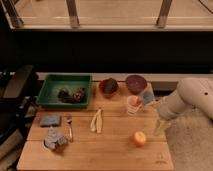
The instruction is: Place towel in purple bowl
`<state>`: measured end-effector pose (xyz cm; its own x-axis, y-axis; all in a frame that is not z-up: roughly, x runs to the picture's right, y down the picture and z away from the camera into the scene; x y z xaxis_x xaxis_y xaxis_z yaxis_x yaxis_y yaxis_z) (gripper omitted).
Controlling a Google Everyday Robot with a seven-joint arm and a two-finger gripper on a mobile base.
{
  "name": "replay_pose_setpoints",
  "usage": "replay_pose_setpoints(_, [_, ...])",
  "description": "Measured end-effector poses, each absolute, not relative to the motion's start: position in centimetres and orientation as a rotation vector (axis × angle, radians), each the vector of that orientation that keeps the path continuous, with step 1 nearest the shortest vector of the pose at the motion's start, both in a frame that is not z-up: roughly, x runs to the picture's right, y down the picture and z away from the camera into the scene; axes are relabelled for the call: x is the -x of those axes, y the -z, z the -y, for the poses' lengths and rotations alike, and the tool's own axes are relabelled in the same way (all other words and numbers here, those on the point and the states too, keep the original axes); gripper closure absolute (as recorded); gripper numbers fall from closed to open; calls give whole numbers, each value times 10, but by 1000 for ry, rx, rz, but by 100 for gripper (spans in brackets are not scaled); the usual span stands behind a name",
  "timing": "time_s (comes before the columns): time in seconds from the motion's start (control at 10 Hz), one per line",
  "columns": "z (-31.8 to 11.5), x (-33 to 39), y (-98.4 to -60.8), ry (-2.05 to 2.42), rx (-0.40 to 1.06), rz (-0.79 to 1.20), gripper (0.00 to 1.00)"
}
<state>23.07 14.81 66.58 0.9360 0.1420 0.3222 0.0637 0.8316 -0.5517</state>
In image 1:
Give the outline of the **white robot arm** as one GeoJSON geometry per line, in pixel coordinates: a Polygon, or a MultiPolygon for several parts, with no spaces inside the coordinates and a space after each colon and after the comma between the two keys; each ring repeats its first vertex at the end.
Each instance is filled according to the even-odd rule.
{"type": "Polygon", "coordinates": [[[180,80],[176,89],[155,105],[159,119],[153,134],[160,135],[185,110],[197,108],[213,119],[213,79],[187,77],[180,80]]]}

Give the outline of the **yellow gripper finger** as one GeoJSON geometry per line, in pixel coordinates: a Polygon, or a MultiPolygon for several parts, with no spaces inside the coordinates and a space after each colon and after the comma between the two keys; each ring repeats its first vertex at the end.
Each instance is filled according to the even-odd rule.
{"type": "Polygon", "coordinates": [[[153,135],[158,136],[160,133],[161,133],[161,120],[157,120],[153,135]]]}

